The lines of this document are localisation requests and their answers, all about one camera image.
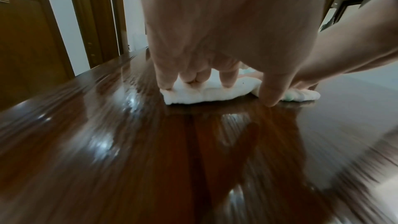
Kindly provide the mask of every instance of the brown table surface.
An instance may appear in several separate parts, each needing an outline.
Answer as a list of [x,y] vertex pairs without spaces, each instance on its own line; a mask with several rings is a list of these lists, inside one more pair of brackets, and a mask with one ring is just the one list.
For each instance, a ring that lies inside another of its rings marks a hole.
[[0,223],[398,223],[398,92],[317,91],[166,106],[124,55],[0,114]]

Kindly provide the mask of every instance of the door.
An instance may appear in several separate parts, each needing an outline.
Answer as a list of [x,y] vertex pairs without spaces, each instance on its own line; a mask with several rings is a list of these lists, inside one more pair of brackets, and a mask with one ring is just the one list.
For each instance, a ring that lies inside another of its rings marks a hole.
[[74,76],[46,11],[42,0],[0,0],[0,110]]
[[90,67],[118,57],[111,0],[72,0]]

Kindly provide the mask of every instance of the person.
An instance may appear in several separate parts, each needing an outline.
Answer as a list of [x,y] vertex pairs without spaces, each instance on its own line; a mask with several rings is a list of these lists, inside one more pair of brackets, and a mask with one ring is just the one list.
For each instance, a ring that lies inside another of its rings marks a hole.
[[211,68],[231,87],[240,62],[263,73],[260,100],[289,87],[396,59],[398,0],[372,0],[317,36],[325,0],[142,0],[159,88],[204,82]]

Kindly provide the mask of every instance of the wooden table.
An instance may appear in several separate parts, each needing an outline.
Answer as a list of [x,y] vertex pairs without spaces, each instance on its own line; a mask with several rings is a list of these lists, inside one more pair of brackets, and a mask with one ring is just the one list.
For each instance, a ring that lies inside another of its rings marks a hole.
[[166,106],[122,56],[0,114],[0,223],[397,223],[398,92],[317,91]]

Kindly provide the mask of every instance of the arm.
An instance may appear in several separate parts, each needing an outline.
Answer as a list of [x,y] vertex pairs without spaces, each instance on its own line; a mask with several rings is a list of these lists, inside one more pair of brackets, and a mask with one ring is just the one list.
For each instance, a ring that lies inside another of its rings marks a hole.
[[372,0],[321,32],[292,86],[306,88],[343,73],[363,71],[398,59],[398,0]]

